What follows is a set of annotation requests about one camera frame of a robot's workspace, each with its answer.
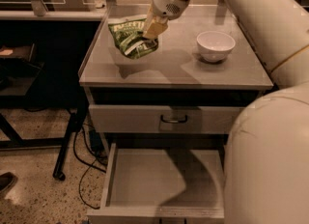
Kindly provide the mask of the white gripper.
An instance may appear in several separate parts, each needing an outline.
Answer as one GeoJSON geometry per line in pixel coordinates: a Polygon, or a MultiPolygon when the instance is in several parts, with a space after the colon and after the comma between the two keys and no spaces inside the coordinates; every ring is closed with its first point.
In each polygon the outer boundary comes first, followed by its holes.
{"type": "Polygon", "coordinates": [[[152,12],[147,14],[143,37],[156,39],[168,28],[168,19],[177,19],[187,8],[190,0],[152,0],[152,12]]]}

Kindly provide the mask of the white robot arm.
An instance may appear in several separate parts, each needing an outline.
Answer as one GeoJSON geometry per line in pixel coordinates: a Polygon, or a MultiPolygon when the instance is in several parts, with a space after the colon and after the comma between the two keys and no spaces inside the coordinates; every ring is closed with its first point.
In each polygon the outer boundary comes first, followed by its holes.
{"type": "MultiPolygon", "coordinates": [[[[225,0],[277,85],[238,116],[225,154],[224,224],[309,224],[309,14],[295,0],[225,0]]],[[[152,0],[146,35],[188,0],[152,0]]]]}

